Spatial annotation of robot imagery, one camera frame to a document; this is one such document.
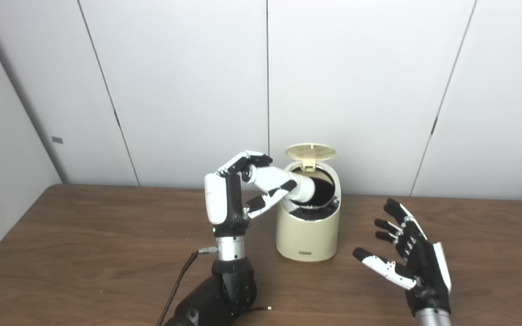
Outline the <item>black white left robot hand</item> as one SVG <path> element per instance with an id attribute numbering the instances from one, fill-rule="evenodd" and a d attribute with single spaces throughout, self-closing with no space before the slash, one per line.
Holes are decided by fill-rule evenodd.
<path id="1" fill-rule="evenodd" d="M 251 220 L 284 198 L 305 202 L 312 188 L 302 190 L 302 176 L 272 167 L 273 159 L 257 151 L 242 151 L 215 173 L 204 178 L 205 202 L 209 222 L 216 238 L 243 236 Z M 253 184 L 263 192 L 243 206 L 241 182 Z"/>

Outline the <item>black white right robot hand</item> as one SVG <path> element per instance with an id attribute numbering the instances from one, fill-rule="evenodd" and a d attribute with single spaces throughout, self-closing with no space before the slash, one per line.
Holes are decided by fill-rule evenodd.
<path id="1" fill-rule="evenodd" d="M 452 281 L 440 242 L 431 243 L 415 216 L 400 202 L 388 198 L 383 210 L 395 223 L 376 218 L 375 237 L 394 246 L 404 264 L 356 247 L 353 256 L 384 279 L 405 290 L 413 316 L 433 311 L 451 314 Z"/>

